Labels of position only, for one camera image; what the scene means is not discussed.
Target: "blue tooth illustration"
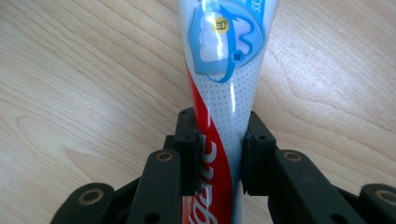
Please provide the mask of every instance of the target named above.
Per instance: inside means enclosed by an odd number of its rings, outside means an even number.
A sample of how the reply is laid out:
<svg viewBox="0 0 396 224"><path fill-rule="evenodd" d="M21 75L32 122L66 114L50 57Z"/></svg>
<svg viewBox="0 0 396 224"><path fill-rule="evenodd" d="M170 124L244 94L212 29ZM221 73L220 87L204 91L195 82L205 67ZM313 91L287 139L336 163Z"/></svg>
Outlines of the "blue tooth illustration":
<svg viewBox="0 0 396 224"><path fill-rule="evenodd" d="M255 22L253 16L240 6L228 2L216 2L214 6L205 6L205 9L199 6L188 36L195 73L224 83L236 68L249 62L265 42L262 24ZM204 25L205 22L211 22L212 25ZM248 26L247 32L237 34L235 25ZM223 76L214 78L211 75Z"/></svg>

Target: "toothpaste tube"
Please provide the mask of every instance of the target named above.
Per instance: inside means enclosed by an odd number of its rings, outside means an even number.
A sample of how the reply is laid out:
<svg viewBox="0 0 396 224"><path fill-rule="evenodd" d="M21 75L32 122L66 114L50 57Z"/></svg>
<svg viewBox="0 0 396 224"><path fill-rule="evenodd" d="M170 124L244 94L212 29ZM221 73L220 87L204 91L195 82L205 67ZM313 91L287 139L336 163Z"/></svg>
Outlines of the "toothpaste tube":
<svg viewBox="0 0 396 224"><path fill-rule="evenodd" d="M196 124L201 192L183 223L241 223L242 145L278 0L179 0Z"/></svg>

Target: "red stripe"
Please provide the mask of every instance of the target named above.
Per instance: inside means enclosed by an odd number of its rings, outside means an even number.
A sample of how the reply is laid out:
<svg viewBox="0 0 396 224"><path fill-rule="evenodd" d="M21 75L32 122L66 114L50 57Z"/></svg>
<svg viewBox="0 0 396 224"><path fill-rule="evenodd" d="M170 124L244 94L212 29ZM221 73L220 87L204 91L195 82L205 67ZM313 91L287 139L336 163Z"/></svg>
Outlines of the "red stripe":
<svg viewBox="0 0 396 224"><path fill-rule="evenodd" d="M219 133L190 72L189 79L196 123L202 134L206 136L205 154L214 154L212 150L216 150L216 158L213 161L209 157L201 160L201 167L207 173L206 176L200 174L200 177L208 187L202 188L201 196L195 195L183 199L183 223L190 223L189 220L193 223L231 223L233 187L230 167Z"/></svg>

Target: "light wood grain surface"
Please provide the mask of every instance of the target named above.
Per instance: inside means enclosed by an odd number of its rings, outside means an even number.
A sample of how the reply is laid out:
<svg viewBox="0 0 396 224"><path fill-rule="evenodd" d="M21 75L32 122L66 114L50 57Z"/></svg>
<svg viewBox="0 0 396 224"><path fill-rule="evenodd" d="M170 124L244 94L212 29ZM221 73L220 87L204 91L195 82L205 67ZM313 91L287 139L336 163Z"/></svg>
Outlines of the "light wood grain surface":
<svg viewBox="0 0 396 224"><path fill-rule="evenodd" d="M0 219L118 189L192 105L177 0L0 0ZM334 185L396 186L396 3L283 0L254 110ZM271 223L245 196L244 223Z"/></svg>

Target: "dotted pattern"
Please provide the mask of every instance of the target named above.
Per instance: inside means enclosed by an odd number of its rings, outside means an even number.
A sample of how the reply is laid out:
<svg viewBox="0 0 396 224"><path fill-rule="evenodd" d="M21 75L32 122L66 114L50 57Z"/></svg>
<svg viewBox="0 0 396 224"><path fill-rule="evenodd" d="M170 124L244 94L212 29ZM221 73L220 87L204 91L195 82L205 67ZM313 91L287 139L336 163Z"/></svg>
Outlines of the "dotted pattern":
<svg viewBox="0 0 396 224"><path fill-rule="evenodd" d="M207 75L193 75L197 89L219 132L230 164L235 189L240 178L243 138L248 127L261 60L261 55L256 55L250 62L235 69L233 76L226 83L213 82ZM220 80L223 76L210 77Z"/></svg>

